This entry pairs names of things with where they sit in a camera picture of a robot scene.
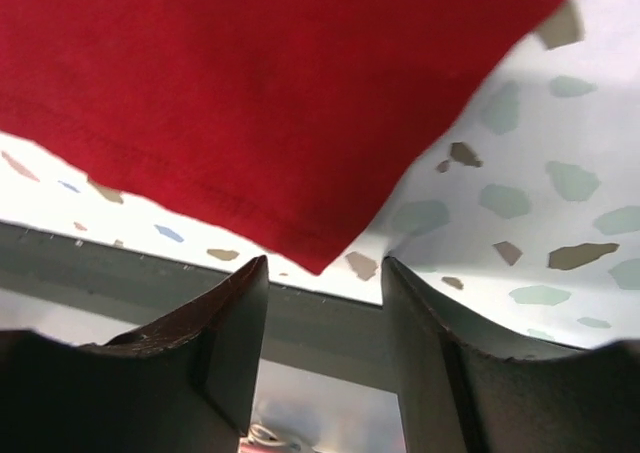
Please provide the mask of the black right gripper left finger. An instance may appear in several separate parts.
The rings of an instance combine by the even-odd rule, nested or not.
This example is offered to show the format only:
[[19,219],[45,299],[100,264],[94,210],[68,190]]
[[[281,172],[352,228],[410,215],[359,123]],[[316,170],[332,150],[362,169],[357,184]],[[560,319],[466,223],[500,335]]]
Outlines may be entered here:
[[1,335],[5,452],[234,452],[249,430],[268,304],[257,257],[109,342]]

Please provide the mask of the aluminium frame rail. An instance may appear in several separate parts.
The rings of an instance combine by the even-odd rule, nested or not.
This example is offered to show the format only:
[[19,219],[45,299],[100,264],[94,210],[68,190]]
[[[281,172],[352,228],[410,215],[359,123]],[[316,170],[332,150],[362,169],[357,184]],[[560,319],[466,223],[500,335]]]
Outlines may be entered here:
[[[1,284],[17,293],[146,324],[207,292],[225,273],[4,223]],[[382,310],[274,283],[265,359],[392,392]]]

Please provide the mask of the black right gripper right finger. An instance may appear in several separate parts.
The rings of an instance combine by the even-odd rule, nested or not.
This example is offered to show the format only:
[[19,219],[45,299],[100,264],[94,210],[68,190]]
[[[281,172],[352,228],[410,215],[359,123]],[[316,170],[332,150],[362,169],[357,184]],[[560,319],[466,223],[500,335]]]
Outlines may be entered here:
[[583,350],[502,327],[393,257],[383,313],[410,452],[635,452],[639,344]]

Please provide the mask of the red t shirt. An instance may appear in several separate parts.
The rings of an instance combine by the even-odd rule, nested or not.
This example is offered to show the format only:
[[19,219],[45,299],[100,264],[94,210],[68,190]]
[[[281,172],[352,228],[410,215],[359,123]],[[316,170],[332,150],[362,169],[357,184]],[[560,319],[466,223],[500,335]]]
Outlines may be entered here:
[[322,272],[564,0],[1,0],[1,128]]

